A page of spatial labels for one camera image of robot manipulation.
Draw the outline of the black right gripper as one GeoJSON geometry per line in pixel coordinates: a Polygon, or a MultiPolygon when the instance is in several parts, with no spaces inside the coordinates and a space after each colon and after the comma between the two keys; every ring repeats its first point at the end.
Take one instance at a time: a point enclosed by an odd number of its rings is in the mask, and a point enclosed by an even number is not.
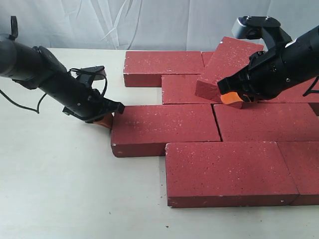
{"type": "Polygon", "coordinates": [[[266,65],[237,72],[217,82],[223,104],[244,102],[241,96],[253,100],[270,100],[281,92],[315,78],[303,96],[317,94],[319,82],[319,44],[294,42],[266,65]]]}

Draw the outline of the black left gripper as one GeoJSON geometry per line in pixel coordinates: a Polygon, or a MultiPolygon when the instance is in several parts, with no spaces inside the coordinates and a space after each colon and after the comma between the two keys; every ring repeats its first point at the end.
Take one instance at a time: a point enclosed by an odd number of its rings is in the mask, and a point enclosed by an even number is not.
{"type": "Polygon", "coordinates": [[[71,71],[59,72],[44,80],[39,88],[61,103],[65,114],[108,129],[113,126],[113,114],[123,114],[125,109],[121,102],[104,97],[107,79],[94,81],[92,87],[87,87],[71,71]]]}

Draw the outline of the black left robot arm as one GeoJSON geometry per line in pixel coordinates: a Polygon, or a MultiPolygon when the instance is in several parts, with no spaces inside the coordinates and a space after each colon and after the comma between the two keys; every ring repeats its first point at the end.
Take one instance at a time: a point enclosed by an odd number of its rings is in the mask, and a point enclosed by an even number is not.
{"type": "Polygon", "coordinates": [[[111,128],[113,114],[125,109],[92,87],[107,79],[104,66],[68,70],[47,48],[30,48],[7,34],[0,36],[0,75],[29,90],[42,90],[64,106],[63,113],[85,123],[111,128]]]}

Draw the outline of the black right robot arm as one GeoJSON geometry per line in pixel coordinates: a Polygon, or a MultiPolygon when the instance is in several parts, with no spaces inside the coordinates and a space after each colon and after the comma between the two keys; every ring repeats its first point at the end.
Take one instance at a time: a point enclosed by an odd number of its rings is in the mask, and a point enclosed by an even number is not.
{"type": "Polygon", "coordinates": [[[263,39],[268,50],[253,53],[247,66],[217,83],[223,104],[271,100],[319,78],[318,27],[295,40],[280,27],[254,27],[244,38],[263,39]]]}

